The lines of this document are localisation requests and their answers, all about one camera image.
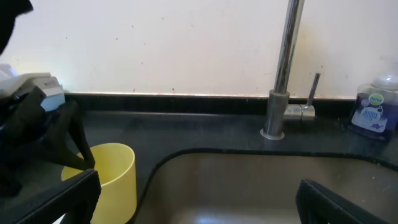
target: faucet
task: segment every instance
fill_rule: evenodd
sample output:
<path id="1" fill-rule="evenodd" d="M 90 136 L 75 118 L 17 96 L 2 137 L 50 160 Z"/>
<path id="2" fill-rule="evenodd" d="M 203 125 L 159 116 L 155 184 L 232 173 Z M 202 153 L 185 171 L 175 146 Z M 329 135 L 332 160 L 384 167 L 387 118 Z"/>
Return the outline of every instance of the faucet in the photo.
<path id="1" fill-rule="evenodd" d="M 303 6 L 304 0 L 289 0 L 287 6 L 275 85 L 274 89 L 269 92 L 266 122 L 260 132 L 267 139 L 280 140 L 285 137 L 282 131 L 284 120 L 313 121 L 315 119 L 315 108 L 312 106 L 312 100 L 317 89 L 320 73 L 315 75 L 307 104 L 288 105 L 290 94 L 287 91 L 287 82 L 292 66 Z"/>

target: yellow cup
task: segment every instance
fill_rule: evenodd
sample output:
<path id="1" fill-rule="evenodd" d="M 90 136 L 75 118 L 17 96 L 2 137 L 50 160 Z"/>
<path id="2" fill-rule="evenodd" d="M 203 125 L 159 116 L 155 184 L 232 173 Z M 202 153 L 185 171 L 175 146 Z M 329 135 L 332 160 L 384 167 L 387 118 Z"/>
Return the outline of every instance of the yellow cup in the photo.
<path id="1" fill-rule="evenodd" d="M 136 162 L 133 150 L 119 143 L 91 147 L 95 159 L 94 169 L 101 182 L 99 196 L 91 223 L 124 224 L 137 207 Z M 70 167 L 62 170 L 62 180 L 82 172 Z"/>

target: stainless steel sink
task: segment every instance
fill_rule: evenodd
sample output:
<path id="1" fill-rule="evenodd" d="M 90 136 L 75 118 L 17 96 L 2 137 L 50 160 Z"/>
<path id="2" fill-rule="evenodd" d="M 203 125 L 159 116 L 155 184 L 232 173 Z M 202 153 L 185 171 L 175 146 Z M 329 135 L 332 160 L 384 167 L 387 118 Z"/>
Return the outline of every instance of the stainless steel sink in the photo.
<path id="1" fill-rule="evenodd" d="M 357 159 L 185 154 L 154 174 L 135 223 L 300 223 L 295 194 L 313 179 L 398 223 L 398 173 Z"/>

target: black countertop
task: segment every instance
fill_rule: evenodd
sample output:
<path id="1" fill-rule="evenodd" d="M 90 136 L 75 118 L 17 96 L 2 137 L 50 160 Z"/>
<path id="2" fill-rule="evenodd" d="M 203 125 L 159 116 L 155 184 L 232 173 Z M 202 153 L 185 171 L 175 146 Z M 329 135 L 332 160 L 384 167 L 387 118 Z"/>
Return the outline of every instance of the black countertop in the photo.
<path id="1" fill-rule="evenodd" d="M 83 115 L 83 125 L 90 146 L 119 142 L 133 148 L 137 198 L 159 164 L 185 152 L 351 157 L 398 171 L 397 134 L 389 142 L 375 141 L 347 130 L 343 120 L 318 117 L 314 123 L 286 124 L 285 138 L 271 141 L 260 135 L 264 119 L 264 115 L 89 111 Z M 0 199 L 0 207 L 60 182 L 61 170 L 62 166 L 48 162 L 25 164 L 17 171 L 25 187 L 17 198 Z"/>

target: hand soap bottle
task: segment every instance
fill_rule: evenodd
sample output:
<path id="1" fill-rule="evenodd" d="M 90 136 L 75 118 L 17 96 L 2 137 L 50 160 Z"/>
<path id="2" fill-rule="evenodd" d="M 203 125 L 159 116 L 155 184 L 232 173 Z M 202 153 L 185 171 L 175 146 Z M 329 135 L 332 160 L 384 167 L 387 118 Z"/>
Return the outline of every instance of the hand soap bottle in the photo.
<path id="1" fill-rule="evenodd" d="M 398 120 L 398 63 L 372 83 L 360 85 L 348 129 L 370 138 L 389 140 Z"/>

